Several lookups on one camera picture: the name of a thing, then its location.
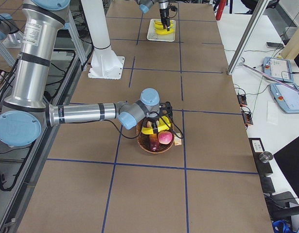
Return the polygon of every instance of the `red object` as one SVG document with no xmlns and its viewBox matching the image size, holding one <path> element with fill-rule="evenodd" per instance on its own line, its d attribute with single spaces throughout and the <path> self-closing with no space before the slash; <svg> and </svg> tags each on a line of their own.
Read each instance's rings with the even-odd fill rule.
<svg viewBox="0 0 299 233">
<path fill-rule="evenodd" d="M 227 0 L 221 0 L 219 2 L 218 10 L 217 10 L 217 13 L 216 13 L 216 20 L 220 20 L 221 19 L 224 7 L 226 5 L 226 1 Z"/>
</svg>

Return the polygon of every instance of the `brown bowl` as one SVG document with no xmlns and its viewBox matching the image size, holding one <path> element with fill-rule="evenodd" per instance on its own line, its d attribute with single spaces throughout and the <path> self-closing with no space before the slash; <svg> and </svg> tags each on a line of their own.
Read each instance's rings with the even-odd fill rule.
<svg viewBox="0 0 299 233">
<path fill-rule="evenodd" d="M 147 125 L 147 119 L 143 121 L 140 121 L 137 125 L 136 125 L 136 135 L 138 135 L 143 127 L 143 125 Z M 165 145 L 165 144 L 160 144 L 159 149 L 157 151 L 151 151 L 150 150 L 150 143 L 149 143 L 149 136 L 147 134 L 143 134 L 142 132 L 140 133 L 140 135 L 137 137 L 137 141 L 139 146 L 146 152 L 152 153 L 152 154 L 160 154 L 163 152 L 166 152 L 169 148 L 171 148 L 171 146 L 174 143 L 174 134 L 172 133 L 172 141 Z"/>
</svg>

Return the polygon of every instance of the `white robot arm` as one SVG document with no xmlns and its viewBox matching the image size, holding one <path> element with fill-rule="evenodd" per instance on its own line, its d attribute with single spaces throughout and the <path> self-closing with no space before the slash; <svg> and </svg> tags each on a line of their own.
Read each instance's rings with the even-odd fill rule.
<svg viewBox="0 0 299 233">
<path fill-rule="evenodd" d="M 118 118 L 125 128 L 131 129 L 144 117 L 157 117 L 156 113 L 159 113 L 159 95 L 152 88 L 145 89 L 141 98 L 133 104 L 118 102 L 46 106 L 43 103 L 57 31 L 64 27 L 69 3 L 70 0 L 24 0 L 23 12 L 27 22 L 18 56 L 15 83 L 12 94 L 4 99 L 0 114 L 0 140 L 8 145 L 25 146 L 32 143 L 46 125 L 49 127 L 62 123 Z M 90 24 L 98 24 L 96 21 L 90 22 L 91 9 L 94 8 L 95 14 L 99 13 L 99 17 L 102 18 L 102 21 L 98 21 L 101 22 L 98 27 L 102 28 L 104 33 L 102 40 L 95 38 L 96 33 L 91 33 L 95 54 L 90 72 L 93 69 L 98 76 L 100 71 L 108 75 L 118 66 L 117 57 L 110 47 L 102 1 L 85 0 L 82 3 L 85 14 L 89 16 L 89 29 Z"/>
</svg>

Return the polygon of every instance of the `white tray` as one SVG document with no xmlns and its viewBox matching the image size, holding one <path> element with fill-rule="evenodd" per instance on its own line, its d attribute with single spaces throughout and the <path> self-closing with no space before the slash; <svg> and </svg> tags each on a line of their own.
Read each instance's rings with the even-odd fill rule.
<svg viewBox="0 0 299 233">
<path fill-rule="evenodd" d="M 161 19 L 151 19 L 149 23 L 148 33 L 147 33 L 147 40 L 154 40 L 154 41 L 166 41 L 166 42 L 173 42 L 175 41 L 175 29 L 176 29 L 176 21 L 171 20 L 173 23 L 174 32 L 167 34 L 167 35 L 157 35 L 155 32 L 155 20 L 161 21 Z"/>
</svg>

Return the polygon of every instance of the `table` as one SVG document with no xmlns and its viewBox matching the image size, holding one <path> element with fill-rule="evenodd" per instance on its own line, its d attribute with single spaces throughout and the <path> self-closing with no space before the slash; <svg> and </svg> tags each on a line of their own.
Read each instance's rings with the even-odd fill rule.
<svg viewBox="0 0 299 233">
<path fill-rule="evenodd" d="M 62 125 L 19 233 L 273 232 L 212 7 L 177 6 L 175 42 L 154 42 L 158 5 L 142 15 L 113 1 L 106 19 L 122 78 L 87 70 L 71 102 L 134 102 L 153 87 L 174 108 L 182 146 L 153 156 L 108 122 Z"/>
<path fill-rule="evenodd" d="M 250 16 L 248 15 L 227 15 L 223 14 L 222 19 L 218 22 L 220 34 L 226 52 L 228 62 L 234 54 L 231 50 L 236 50 Z M 256 27 L 243 57 L 246 64 L 255 67 L 262 64 L 266 56 L 273 56 L 277 51 L 266 47 L 266 41 L 281 42 L 281 39 L 267 16 L 262 16 Z M 294 61 L 291 61 L 292 70 L 299 71 Z M 261 82 L 261 76 L 245 67 L 237 67 L 232 74 L 234 84 L 239 85 L 247 93 L 255 94 L 262 91 L 271 81 L 265 78 Z M 294 75 L 295 83 L 299 85 L 299 75 Z M 253 111 L 256 95 L 247 96 L 249 108 Z M 299 136 L 299 114 L 285 114 L 281 109 L 275 113 L 268 112 L 268 104 L 275 103 L 269 90 L 258 95 L 253 113 L 252 127 L 247 129 L 248 137 L 259 137 L 262 139 L 265 150 L 276 153 L 288 143 Z M 267 116 L 274 117 L 275 121 L 267 122 Z M 276 193 L 290 191 L 294 196 L 295 193 L 289 183 L 283 176 L 275 160 L 270 161 L 274 174 L 271 175 Z"/>
</svg>

